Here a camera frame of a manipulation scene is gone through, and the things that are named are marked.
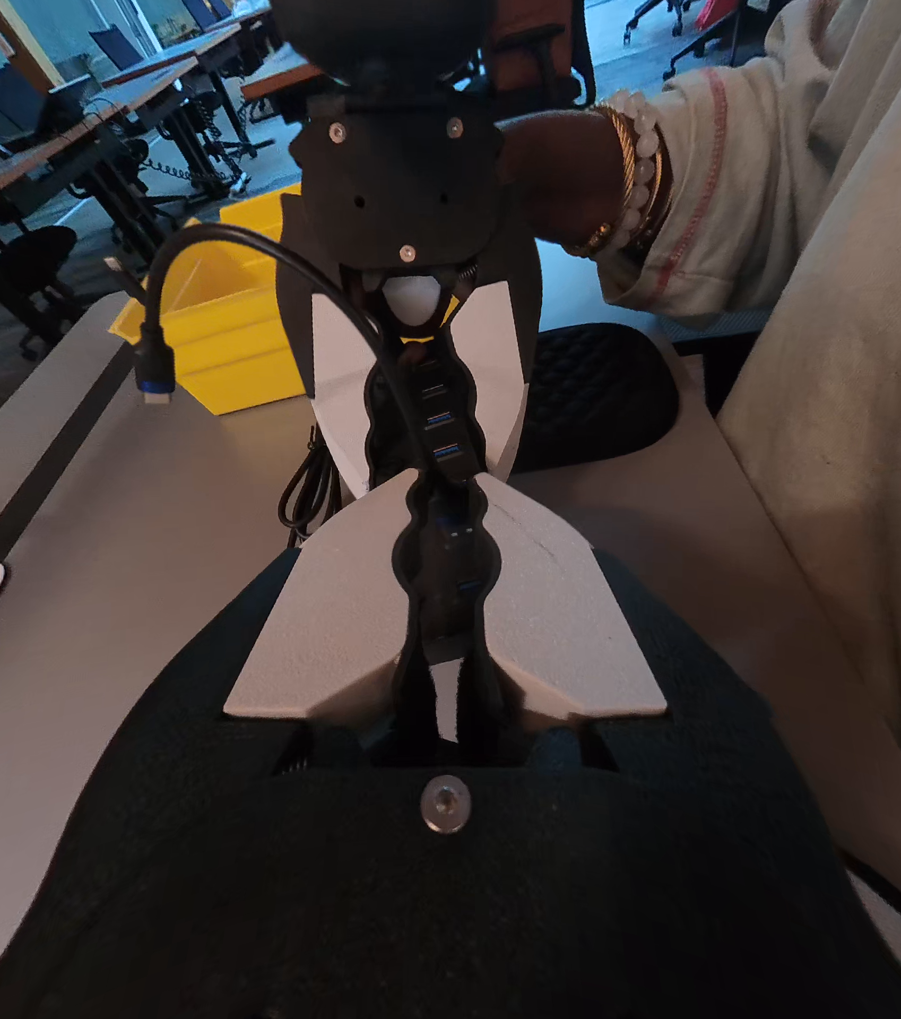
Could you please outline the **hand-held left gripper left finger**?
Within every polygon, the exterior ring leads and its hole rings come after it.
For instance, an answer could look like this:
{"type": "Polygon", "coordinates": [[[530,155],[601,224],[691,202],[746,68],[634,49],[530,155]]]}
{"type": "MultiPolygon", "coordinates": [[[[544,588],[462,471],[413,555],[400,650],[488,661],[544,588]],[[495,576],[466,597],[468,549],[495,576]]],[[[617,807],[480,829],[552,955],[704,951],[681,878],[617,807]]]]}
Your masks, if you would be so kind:
{"type": "Polygon", "coordinates": [[[409,526],[409,468],[324,523],[299,549],[223,707],[245,719],[380,720],[408,633],[393,549],[409,526]]]}

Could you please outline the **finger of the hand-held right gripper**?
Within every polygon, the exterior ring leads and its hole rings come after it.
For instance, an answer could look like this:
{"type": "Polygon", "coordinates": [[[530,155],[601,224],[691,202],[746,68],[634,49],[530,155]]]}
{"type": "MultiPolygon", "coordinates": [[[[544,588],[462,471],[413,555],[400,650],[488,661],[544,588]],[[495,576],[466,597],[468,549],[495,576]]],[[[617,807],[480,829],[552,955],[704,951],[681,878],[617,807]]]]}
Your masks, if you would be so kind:
{"type": "Polygon", "coordinates": [[[541,263],[524,231],[495,236],[458,274],[450,337],[475,387],[488,472],[507,481],[521,443],[541,318],[541,263]]]}
{"type": "Polygon", "coordinates": [[[276,299],[316,423],[353,498],[372,487],[367,454],[371,420],[367,383],[376,355],[344,313],[344,294],[334,299],[292,266],[276,267],[276,299]]]}

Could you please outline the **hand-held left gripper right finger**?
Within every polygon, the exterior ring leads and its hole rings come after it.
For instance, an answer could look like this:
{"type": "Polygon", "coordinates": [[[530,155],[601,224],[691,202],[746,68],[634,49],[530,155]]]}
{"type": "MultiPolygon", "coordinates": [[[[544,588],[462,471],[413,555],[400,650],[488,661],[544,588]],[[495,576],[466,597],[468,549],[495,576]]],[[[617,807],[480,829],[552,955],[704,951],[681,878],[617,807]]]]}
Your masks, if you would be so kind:
{"type": "Polygon", "coordinates": [[[483,604],[486,648],[521,727],[662,716],[661,687],[589,542],[495,477],[477,483],[500,561],[483,604]]]}

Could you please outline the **black usb hub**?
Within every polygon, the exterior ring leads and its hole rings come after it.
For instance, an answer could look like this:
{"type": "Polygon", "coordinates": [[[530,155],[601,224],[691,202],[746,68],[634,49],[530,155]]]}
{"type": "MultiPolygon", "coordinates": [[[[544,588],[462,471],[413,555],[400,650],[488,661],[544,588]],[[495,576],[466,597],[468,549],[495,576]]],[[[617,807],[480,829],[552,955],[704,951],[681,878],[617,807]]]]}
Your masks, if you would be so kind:
{"type": "Polygon", "coordinates": [[[472,483],[482,443],[467,414],[469,384],[444,340],[405,343],[398,365],[415,401],[413,425],[431,457],[409,492],[411,524],[398,564],[418,610],[425,657],[442,664],[472,649],[477,605],[492,573],[472,483]]]}

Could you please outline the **person's right forearm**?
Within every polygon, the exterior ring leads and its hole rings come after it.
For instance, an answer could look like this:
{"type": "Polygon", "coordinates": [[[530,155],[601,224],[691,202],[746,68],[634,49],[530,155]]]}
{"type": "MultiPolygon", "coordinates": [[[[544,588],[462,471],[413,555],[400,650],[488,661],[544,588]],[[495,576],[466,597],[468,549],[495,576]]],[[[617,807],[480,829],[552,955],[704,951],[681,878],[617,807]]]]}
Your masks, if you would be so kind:
{"type": "Polygon", "coordinates": [[[830,69],[812,49],[686,72],[655,101],[673,168],[669,215],[641,267],[596,258],[603,299],[675,320],[770,308],[828,182],[808,132],[830,69]]]}

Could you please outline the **person's right hand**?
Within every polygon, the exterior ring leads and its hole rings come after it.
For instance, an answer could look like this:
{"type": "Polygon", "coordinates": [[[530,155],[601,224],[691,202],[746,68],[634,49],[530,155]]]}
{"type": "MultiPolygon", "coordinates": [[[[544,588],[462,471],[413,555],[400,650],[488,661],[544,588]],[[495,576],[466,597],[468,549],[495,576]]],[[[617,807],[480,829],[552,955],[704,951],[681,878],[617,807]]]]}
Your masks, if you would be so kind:
{"type": "Polygon", "coordinates": [[[602,227],[634,237],[642,215],[621,223],[636,142],[632,120],[605,108],[534,114],[503,126],[499,173],[542,240],[588,248],[602,227]]]}

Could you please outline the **black textured pad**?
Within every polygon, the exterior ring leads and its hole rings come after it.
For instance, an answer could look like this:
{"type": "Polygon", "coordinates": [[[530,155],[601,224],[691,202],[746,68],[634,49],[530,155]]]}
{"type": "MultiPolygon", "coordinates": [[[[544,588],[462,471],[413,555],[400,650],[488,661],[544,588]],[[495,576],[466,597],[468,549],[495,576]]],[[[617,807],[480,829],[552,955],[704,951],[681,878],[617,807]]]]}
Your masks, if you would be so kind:
{"type": "Polygon", "coordinates": [[[513,475],[611,460],[660,441],[681,399],[662,353],[619,323],[539,333],[513,475]]]}

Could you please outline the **yellow plastic bin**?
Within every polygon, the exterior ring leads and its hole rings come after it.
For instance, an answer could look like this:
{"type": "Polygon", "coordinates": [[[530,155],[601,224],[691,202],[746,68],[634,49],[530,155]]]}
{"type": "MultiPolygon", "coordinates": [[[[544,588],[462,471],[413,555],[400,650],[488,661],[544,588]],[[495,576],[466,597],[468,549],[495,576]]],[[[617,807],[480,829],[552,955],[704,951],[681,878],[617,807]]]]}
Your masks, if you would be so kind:
{"type": "Polygon", "coordinates": [[[166,278],[161,325],[177,384],[215,416],[305,393],[264,254],[218,240],[187,248],[166,278]]]}

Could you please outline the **wood-top office desk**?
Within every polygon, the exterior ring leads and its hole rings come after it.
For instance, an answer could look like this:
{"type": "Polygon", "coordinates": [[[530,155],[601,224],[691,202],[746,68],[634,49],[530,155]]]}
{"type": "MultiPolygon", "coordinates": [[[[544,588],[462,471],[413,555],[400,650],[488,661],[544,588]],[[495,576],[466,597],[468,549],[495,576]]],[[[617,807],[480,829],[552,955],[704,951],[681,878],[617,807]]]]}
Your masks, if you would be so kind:
{"type": "Polygon", "coordinates": [[[157,54],[145,57],[131,67],[117,70],[109,79],[103,81],[102,88],[108,90],[114,85],[130,83],[160,70],[181,73],[186,61],[195,61],[195,69],[203,73],[221,99],[224,113],[238,140],[231,148],[252,159],[258,158],[258,149],[250,141],[240,120],[238,110],[231,102],[222,73],[228,61],[238,58],[241,44],[250,41],[249,32],[240,19],[219,22],[211,32],[198,38],[175,44],[157,54]]]}
{"type": "Polygon", "coordinates": [[[67,131],[0,161],[0,197],[28,216],[71,185],[83,187],[147,264],[165,234],[150,204],[112,162],[123,142],[115,125],[125,112],[117,103],[98,105],[67,131]]]}
{"type": "Polygon", "coordinates": [[[322,70],[286,46],[267,57],[255,73],[245,78],[240,94],[245,102],[251,103],[299,85],[324,79],[322,70]]]}

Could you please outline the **orange and black chair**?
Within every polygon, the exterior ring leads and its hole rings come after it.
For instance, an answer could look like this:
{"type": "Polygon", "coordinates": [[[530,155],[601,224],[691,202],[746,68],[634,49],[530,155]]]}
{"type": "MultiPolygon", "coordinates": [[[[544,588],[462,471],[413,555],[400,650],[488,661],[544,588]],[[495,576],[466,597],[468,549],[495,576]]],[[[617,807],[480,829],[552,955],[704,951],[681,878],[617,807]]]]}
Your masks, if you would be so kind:
{"type": "Polygon", "coordinates": [[[497,1],[482,59],[500,118],[596,100],[583,1],[497,1]]]}

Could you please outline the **black office chair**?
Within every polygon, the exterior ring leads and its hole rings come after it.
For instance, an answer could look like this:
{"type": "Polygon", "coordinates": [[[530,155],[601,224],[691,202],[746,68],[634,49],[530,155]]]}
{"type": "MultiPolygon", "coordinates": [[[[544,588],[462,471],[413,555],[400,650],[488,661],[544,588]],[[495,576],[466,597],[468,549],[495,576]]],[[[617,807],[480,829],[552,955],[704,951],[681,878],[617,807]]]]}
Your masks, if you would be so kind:
{"type": "Polygon", "coordinates": [[[0,306],[25,326],[20,351],[29,362],[39,359],[35,339],[54,348],[62,338],[62,322],[75,324],[87,309],[87,301],[59,275],[75,244],[76,234],[63,226],[0,237],[0,306]]]}

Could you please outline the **person's cream sweatshirt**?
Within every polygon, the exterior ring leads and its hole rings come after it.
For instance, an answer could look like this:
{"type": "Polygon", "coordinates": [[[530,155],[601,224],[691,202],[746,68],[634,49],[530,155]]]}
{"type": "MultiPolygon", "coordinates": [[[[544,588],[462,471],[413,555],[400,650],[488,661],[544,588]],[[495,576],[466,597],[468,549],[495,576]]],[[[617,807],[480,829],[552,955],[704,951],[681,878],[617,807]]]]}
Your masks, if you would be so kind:
{"type": "Polygon", "coordinates": [[[901,747],[901,2],[794,2],[806,46],[828,182],[721,423],[901,747]]]}

